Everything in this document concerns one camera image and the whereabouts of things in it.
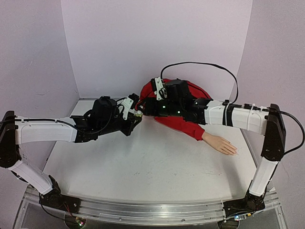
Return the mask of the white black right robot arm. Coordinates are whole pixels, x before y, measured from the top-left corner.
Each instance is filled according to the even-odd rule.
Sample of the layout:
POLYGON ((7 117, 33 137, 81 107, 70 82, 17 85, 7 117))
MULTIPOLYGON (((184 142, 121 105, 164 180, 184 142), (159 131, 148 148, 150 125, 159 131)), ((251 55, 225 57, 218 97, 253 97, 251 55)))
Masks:
POLYGON ((261 162, 251 181, 249 198, 262 197, 284 156, 286 130, 278 105, 257 107, 212 99, 157 99, 148 97, 138 108, 147 116, 179 116, 201 125, 224 125, 264 136, 261 162))

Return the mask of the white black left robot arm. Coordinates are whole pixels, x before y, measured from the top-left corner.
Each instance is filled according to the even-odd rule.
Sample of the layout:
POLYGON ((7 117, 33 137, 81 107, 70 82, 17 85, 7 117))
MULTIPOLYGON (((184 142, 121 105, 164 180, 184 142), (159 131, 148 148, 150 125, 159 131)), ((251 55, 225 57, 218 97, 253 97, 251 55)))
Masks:
POLYGON ((142 113, 113 107, 104 114, 65 118, 26 118, 7 111, 0 122, 0 166, 32 185, 53 208, 64 205, 60 188, 50 175, 45 174, 20 151, 20 146, 40 142, 87 143, 100 136, 122 132, 129 136, 142 121, 142 113))

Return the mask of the mannequin hand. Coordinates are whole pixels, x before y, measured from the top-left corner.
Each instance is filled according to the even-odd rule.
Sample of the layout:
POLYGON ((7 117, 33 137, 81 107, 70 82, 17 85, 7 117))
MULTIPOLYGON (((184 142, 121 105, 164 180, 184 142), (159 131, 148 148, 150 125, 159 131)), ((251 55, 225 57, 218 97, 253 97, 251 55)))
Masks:
POLYGON ((237 148, 233 146, 229 141, 226 139, 209 134, 208 132, 204 132, 202 135, 203 141, 208 144, 210 147, 215 149, 216 151, 227 155, 227 156, 235 156, 237 155, 237 148))

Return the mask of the red black sports jacket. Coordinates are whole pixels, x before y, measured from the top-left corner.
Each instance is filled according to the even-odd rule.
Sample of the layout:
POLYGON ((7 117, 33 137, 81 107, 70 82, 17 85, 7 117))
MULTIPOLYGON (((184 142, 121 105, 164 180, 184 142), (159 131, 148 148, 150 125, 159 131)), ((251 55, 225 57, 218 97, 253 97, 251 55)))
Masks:
MULTIPOLYGON (((209 94, 199 86, 188 82, 190 93, 196 98, 211 98, 209 94)), ((214 136, 207 133, 198 124, 187 122, 178 116, 154 116, 154 119, 172 129, 183 132, 197 141, 204 141, 207 144, 214 142, 214 136)))

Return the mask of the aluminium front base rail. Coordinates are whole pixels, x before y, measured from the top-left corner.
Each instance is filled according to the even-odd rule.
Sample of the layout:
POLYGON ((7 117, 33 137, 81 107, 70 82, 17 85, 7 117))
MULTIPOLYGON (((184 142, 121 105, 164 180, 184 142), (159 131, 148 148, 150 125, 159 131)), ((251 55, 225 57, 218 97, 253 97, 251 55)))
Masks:
POLYGON ((144 229, 212 226, 216 229, 285 229, 287 223, 276 191, 249 208, 240 200, 191 203, 131 203, 71 196, 41 197, 28 187, 22 198, 16 229, 90 229, 140 226, 144 229))

